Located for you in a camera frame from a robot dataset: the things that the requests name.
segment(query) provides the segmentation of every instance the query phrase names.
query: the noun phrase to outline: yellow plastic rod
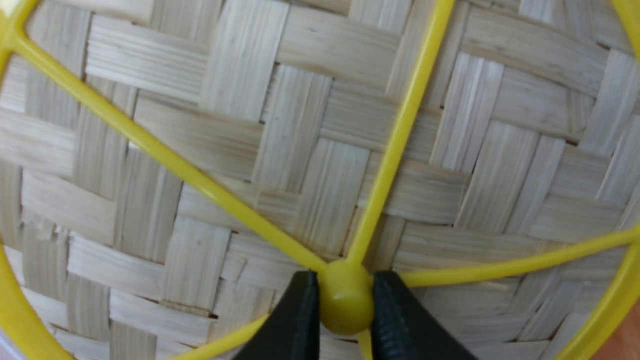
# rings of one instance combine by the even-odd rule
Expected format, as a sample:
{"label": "yellow plastic rod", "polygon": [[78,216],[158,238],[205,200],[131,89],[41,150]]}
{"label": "yellow plastic rod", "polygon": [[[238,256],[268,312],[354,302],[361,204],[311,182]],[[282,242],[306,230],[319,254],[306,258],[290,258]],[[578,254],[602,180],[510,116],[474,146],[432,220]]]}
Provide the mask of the yellow plastic rod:
{"label": "yellow plastic rod", "polygon": [[317,272],[322,272],[325,269],[326,263],[320,257],[266,220],[234,194],[218,185],[209,176],[189,164],[165,144],[148,134],[28,38],[18,37],[15,41],[15,51],[107,124],[136,144],[142,151],[151,155],[169,171],[181,177],[229,215],[242,221],[247,227],[267,239],[300,265]]}
{"label": "yellow plastic rod", "polygon": [[233,350],[234,348],[251,340],[253,335],[258,332],[258,330],[260,329],[260,327],[262,327],[262,324],[264,324],[266,320],[267,316],[263,316],[262,318],[259,318],[249,325],[234,331],[224,338],[204,345],[201,348],[197,348],[194,351],[176,356],[171,360],[206,360],[222,355],[225,352]]}
{"label": "yellow plastic rod", "polygon": [[389,137],[387,151],[382,159],[380,171],[378,171],[367,207],[362,215],[347,256],[347,261],[350,263],[362,264],[367,255],[371,238],[376,230],[382,209],[387,202],[389,191],[391,191],[391,186],[402,160],[404,148],[411,135],[413,123],[420,109],[424,92],[429,84],[431,72],[438,59],[440,45],[447,32],[447,25],[454,5],[455,1],[453,0],[437,0],[433,7],[420,47],[420,53],[415,63],[415,69]]}
{"label": "yellow plastic rod", "polygon": [[489,281],[504,277],[535,272],[551,266],[567,263],[585,256],[597,254],[608,249],[628,244],[639,237],[640,230],[629,230],[623,233],[609,234],[601,238],[572,245],[565,249],[525,259],[507,261],[505,263],[453,268],[442,270],[423,270],[400,274],[404,283],[410,288],[424,286],[455,285],[468,282]]}
{"label": "yellow plastic rod", "polygon": [[634,242],[616,278],[576,337],[558,355],[560,360],[588,360],[609,339],[640,297],[640,241]]}

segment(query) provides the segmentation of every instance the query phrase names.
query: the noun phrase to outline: woven bamboo basket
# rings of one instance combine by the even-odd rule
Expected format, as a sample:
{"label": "woven bamboo basket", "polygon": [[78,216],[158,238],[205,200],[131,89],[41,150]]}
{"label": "woven bamboo basket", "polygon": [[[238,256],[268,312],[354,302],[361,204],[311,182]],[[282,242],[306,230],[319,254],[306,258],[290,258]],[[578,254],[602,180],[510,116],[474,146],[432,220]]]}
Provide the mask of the woven bamboo basket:
{"label": "woven bamboo basket", "polygon": [[[435,3],[44,1],[27,34],[335,261]],[[456,1],[366,268],[501,263],[633,228],[639,93],[608,0]],[[201,347],[268,314],[304,269],[17,55],[0,94],[0,231],[24,295],[76,359]],[[553,359],[628,249],[415,294],[480,359]],[[355,339],[323,331],[321,358],[362,358]]]}

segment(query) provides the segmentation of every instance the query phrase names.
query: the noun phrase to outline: yellow plastic spoke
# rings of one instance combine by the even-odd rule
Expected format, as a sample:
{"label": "yellow plastic spoke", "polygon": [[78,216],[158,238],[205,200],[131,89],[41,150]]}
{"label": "yellow plastic spoke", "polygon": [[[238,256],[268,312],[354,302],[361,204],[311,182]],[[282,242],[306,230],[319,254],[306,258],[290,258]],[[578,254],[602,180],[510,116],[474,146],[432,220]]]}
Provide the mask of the yellow plastic spoke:
{"label": "yellow plastic spoke", "polygon": [[567,263],[585,256],[619,247],[637,240],[640,229],[614,233],[572,245],[565,249],[531,256],[525,259],[508,261],[490,265],[472,266],[468,268],[452,268],[441,270],[421,270],[400,274],[404,283],[410,288],[423,286],[455,285],[466,282],[488,281],[503,277],[535,272],[551,266]]}
{"label": "yellow plastic spoke", "polygon": [[404,95],[404,100],[398,109],[396,123],[387,144],[387,151],[382,159],[378,176],[373,183],[367,207],[353,238],[353,244],[349,249],[347,261],[350,263],[362,264],[367,255],[371,238],[376,230],[382,209],[389,196],[389,191],[391,191],[404,148],[411,135],[415,117],[418,114],[424,92],[429,84],[431,72],[438,59],[440,44],[442,44],[442,39],[447,32],[447,25],[454,5],[455,1],[453,0],[438,0],[433,7],[431,18],[427,21],[420,53]]}

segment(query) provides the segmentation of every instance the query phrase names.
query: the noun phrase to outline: yellow plastic rim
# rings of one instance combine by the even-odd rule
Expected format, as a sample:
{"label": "yellow plastic rim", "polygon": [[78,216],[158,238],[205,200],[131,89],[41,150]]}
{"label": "yellow plastic rim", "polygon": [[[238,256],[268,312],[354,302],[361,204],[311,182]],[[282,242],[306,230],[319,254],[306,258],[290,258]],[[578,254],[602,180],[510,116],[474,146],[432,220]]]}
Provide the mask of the yellow plastic rim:
{"label": "yellow plastic rim", "polygon": [[[12,6],[5,7],[0,11],[0,73],[4,74],[10,56],[13,53],[19,54],[107,124],[122,133],[129,141],[202,192],[209,200],[245,223],[250,229],[302,266],[317,272],[324,272],[327,264],[320,257],[149,135],[30,41],[24,31],[24,25],[39,0],[22,0],[15,6],[13,6],[13,2],[11,3]],[[640,58],[640,0],[612,0],[612,3],[627,31],[637,57]],[[361,264],[367,253],[372,234],[391,189],[422,96],[436,62],[453,6],[453,0],[438,0],[427,24],[420,54],[405,98],[398,111],[387,151],[368,202],[369,205],[356,231],[354,242],[346,259],[352,264]],[[611,287],[593,311],[587,324],[557,357],[558,359],[587,360],[604,344],[636,300],[640,298],[640,226],[633,230],[610,234],[531,258],[470,268],[411,272],[401,274],[401,277],[408,286],[414,287],[487,281],[542,270],[626,244],[630,244],[629,250]],[[13,276],[6,256],[0,256],[0,288],[3,289],[0,296],[0,327],[27,358],[73,359],[49,334],[29,305]],[[173,360],[205,360],[223,354],[246,343],[265,320],[266,316],[218,341],[174,357]],[[359,334],[358,340],[365,357],[372,359],[371,337],[368,331]]]}

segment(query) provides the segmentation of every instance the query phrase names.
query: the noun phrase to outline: bamboo strip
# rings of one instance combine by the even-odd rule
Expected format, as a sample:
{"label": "bamboo strip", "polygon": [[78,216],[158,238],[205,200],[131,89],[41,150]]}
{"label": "bamboo strip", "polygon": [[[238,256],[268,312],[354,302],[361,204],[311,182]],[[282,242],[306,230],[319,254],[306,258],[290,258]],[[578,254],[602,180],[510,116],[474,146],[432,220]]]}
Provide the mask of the bamboo strip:
{"label": "bamboo strip", "polygon": [[561,248],[561,244],[517,235],[479,233],[407,222],[394,266],[455,268],[501,263]]}
{"label": "bamboo strip", "polygon": [[69,274],[66,302],[69,331],[95,341],[110,341],[108,287]]}
{"label": "bamboo strip", "polygon": [[[133,115],[137,89],[93,76],[88,76],[86,82],[127,116]],[[128,143],[115,129],[81,106],[74,154],[74,184],[115,200]]]}
{"label": "bamboo strip", "polygon": [[151,301],[111,290],[109,317],[113,321],[186,345],[207,342],[212,320],[157,305]]}
{"label": "bamboo strip", "polygon": [[[322,123],[322,137],[383,152],[396,118],[397,104],[375,90],[336,81]],[[441,112],[421,110],[404,155],[427,161],[436,141]]]}
{"label": "bamboo strip", "polygon": [[11,110],[0,110],[0,158],[30,170],[70,178],[73,131]]}
{"label": "bamboo strip", "polygon": [[617,205],[550,195],[529,236],[577,243],[613,232],[623,211]]}
{"label": "bamboo strip", "polygon": [[223,0],[155,0],[150,27],[167,35],[209,46]]}
{"label": "bamboo strip", "polygon": [[471,9],[463,51],[597,96],[607,51],[506,13]]}
{"label": "bamboo strip", "polygon": [[253,177],[257,186],[301,190],[331,87],[327,76],[278,67],[264,110],[266,128]]}
{"label": "bamboo strip", "polygon": [[293,6],[276,61],[383,90],[399,41],[386,31]]}
{"label": "bamboo strip", "polygon": [[56,341],[62,347],[76,357],[87,357],[93,360],[110,360],[111,349],[109,340],[96,341],[56,329]]}
{"label": "bamboo strip", "polygon": [[[73,6],[48,1],[36,8],[27,26],[35,44],[81,78],[92,14]],[[78,102],[39,70],[29,67],[27,115],[75,129]]]}
{"label": "bamboo strip", "polygon": [[324,138],[318,141],[302,187],[294,232],[310,249],[320,254],[340,254],[368,159],[368,150]]}
{"label": "bamboo strip", "polygon": [[533,131],[501,122],[490,124],[456,227],[503,232],[524,184],[538,137]]}
{"label": "bamboo strip", "polygon": [[176,108],[147,94],[138,100],[135,121],[205,172],[251,180],[262,125]]}
{"label": "bamboo strip", "polygon": [[402,35],[411,5],[411,0],[351,0],[349,19],[376,29]]}
{"label": "bamboo strip", "polygon": [[505,233],[526,235],[529,232],[551,188],[565,146],[564,140],[540,137]]}
{"label": "bamboo strip", "polygon": [[595,199],[609,169],[611,159],[590,154],[567,145],[560,159],[556,178],[551,184],[550,194]]}
{"label": "bamboo strip", "polygon": [[38,231],[26,225],[22,232],[22,256],[26,287],[47,297],[67,299],[68,239],[38,239]]}
{"label": "bamboo strip", "polygon": [[200,107],[259,122],[289,5],[227,0],[213,36]]}
{"label": "bamboo strip", "polygon": [[629,123],[640,94],[640,65],[626,54],[609,52],[607,68],[579,149],[611,156]]}
{"label": "bamboo strip", "polygon": [[540,310],[531,318],[518,337],[518,341],[549,339],[562,324],[573,303],[580,296],[581,282],[563,281],[545,299]]}
{"label": "bamboo strip", "polygon": [[157,337],[148,332],[111,322],[111,358],[118,360],[154,359]]}
{"label": "bamboo strip", "polygon": [[86,73],[124,85],[198,102],[207,48],[131,23],[94,16]]}
{"label": "bamboo strip", "polygon": [[[374,152],[369,159],[358,206],[369,200],[382,155]],[[432,165],[405,160],[396,175],[384,213],[411,221],[430,224],[453,224],[467,190],[466,174],[448,171]]]}
{"label": "bamboo strip", "polygon": [[458,55],[430,163],[470,174],[489,127],[504,66]]}
{"label": "bamboo strip", "polygon": [[164,263],[182,180],[144,152],[131,150],[118,194],[114,248]]}
{"label": "bamboo strip", "polygon": [[163,300],[211,312],[231,231],[178,217],[169,244]]}
{"label": "bamboo strip", "polygon": [[57,177],[24,173],[22,206],[25,209],[94,241],[113,244],[115,205]]}
{"label": "bamboo strip", "polygon": [[70,274],[146,299],[161,300],[162,297],[163,265],[80,237],[70,243],[67,270]]}

